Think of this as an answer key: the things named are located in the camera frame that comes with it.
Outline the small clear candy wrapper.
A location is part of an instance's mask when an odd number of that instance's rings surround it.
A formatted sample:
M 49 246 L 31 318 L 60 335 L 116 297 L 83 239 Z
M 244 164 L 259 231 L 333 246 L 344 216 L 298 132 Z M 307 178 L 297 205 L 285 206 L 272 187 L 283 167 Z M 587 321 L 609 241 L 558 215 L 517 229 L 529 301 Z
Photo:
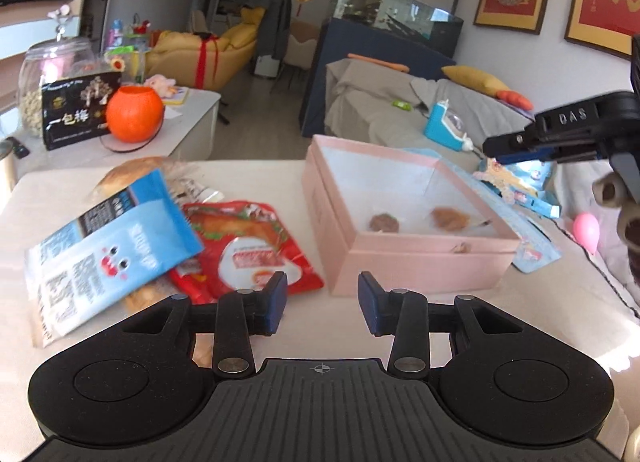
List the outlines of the small clear candy wrapper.
M 163 175 L 168 190 L 178 205 L 190 203 L 218 203 L 224 200 L 224 193 L 196 179 L 198 166 L 186 162 L 166 165 Z

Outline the orange pumpkin bucket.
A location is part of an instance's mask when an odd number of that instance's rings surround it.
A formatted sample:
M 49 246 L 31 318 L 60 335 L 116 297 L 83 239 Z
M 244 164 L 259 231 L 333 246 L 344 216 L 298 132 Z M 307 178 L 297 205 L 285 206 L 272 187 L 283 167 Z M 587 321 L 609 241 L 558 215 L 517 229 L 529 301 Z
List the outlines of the orange pumpkin bucket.
M 164 108 L 162 99 L 153 89 L 122 86 L 107 103 L 107 128 L 122 142 L 148 141 L 163 125 Z

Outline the pink cardboard box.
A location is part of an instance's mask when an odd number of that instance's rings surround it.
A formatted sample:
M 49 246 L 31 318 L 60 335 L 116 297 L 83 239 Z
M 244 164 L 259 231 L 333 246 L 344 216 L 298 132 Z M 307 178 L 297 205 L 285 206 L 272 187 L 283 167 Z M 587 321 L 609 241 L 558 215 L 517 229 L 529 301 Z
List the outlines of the pink cardboard box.
M 387 289 L 491 289 L 521 240 L 443 159 L 316 136 L 302 176 L 326 285 L 357 292 L 369 271 Z

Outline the blue white snack bag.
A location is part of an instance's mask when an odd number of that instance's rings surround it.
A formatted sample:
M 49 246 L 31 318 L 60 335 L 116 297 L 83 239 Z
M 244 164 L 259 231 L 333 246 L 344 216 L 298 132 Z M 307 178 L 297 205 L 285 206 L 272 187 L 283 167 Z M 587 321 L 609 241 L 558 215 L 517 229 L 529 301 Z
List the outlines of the blue white snack bag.
M 27 250 L 32 342 L 48 346 L 202 250 L 151 171 Z

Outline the pink plush toy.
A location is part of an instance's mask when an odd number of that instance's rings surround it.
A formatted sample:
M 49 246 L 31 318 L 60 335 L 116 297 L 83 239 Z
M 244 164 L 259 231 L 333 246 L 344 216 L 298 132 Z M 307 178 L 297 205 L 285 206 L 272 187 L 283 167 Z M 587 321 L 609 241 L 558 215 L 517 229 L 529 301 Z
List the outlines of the pink plush toy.
M 153 89 L 162 99 L 169 99 L 178 91 L 175 79 L 170 79 L 162 74 L 155 74 L 145 79 L 145 87 Z

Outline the yellow cushion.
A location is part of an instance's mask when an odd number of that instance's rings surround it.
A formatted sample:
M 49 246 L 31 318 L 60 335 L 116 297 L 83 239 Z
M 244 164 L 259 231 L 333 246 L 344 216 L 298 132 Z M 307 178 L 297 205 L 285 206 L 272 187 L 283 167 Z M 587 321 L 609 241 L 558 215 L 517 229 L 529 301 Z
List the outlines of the yellow cushion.
M 497 96 L 500 91 L 510 91 L 510 88 L 500 79 L 484 70 L 466 65 L 442 66 L 442 73 L 451 81 L 465 88 L 475 90 L 486 96 Z

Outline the beige lidded mug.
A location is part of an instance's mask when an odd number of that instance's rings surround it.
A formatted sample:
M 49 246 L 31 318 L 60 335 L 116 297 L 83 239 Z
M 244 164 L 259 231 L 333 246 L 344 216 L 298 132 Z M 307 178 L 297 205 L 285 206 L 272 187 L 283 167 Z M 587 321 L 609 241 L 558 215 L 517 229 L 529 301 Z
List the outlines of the beige lidded mug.
M 0 142 L 0 197 L 5 201 L 15 188 L 17 175 L 13 144 L 8 140 Z

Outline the red roast duck snack pack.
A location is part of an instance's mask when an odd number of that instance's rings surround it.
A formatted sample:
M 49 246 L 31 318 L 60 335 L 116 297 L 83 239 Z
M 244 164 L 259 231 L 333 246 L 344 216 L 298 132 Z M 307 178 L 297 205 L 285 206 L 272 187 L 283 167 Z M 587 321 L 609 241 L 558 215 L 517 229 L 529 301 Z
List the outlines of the red roast duck snack pack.
M 320 275 L 270 205 L 191 203 L 182 210 L 203 250 L 168 277 L 194 304 L 213 303 L 243 289 L 265 289 L 278 271 L 288 277 L 290 295 L 322 288 Z

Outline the black plum snack box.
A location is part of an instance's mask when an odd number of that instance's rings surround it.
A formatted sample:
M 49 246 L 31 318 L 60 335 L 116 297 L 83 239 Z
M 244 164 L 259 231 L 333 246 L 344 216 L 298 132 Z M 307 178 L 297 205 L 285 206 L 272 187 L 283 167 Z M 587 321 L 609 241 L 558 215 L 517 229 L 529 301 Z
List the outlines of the black plum snack box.
M 42 140 L 48 151 L 110 132 L 107 103 L 122 84 L 119 72 L 65 78 L 41 88 Z

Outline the wrapped bread roll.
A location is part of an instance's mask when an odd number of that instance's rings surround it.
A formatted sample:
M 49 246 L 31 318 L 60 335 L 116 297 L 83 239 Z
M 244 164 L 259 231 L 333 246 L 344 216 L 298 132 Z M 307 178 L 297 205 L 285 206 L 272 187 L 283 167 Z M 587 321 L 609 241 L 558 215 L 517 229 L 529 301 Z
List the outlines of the wrapped bread roll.
M 129 159 L 118 166 L 113 167 L 93 188 L 91 196 L 93 200 L 102 200 L 118 191 L 127 188 L 153 170 L 160 170 L 165 176 L 175 176 L 186 168 L 186 164 L 177 159 L 163 156 L 142 157 L 142 159 Z

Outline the pink balloon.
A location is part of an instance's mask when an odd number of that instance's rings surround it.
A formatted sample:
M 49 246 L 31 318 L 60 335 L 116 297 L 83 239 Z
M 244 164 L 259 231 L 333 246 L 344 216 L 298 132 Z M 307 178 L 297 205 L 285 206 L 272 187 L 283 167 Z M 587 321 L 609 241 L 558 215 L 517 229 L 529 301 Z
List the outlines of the pink balloon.
M 595 215 L 590 213 L 580 213 L 576 216 L 572 226 L 575 241 L 594 255 L 598 250 L 600 242 L 600 223 Z

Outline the large glass jar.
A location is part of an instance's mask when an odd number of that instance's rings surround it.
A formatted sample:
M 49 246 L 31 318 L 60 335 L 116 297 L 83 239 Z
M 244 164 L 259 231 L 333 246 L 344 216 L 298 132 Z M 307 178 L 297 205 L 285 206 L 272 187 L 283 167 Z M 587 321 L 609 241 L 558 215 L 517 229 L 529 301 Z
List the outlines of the large glass jar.
M 78 77 L 96 69 L 96 54 L 86 37 L 68 37 L 73 12 L 63 3 L 48 13 L 55 21 L 53 39 L 34 44 L 25 54 L 18 76 L 17 107 L 22 127 L 33 137 L 42 137 L 42 88 L 65 78 Z

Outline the blue toy device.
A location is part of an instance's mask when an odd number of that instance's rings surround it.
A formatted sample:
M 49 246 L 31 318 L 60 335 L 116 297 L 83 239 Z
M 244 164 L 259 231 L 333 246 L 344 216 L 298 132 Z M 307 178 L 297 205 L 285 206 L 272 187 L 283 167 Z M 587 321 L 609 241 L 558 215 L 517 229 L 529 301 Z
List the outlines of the blue toy device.
M 456 152 L 472 152 L 474 144 L 465 131 L 462 120 L 451 112 L 449 101 L 434 104 L 428 114 L 424 136 Z

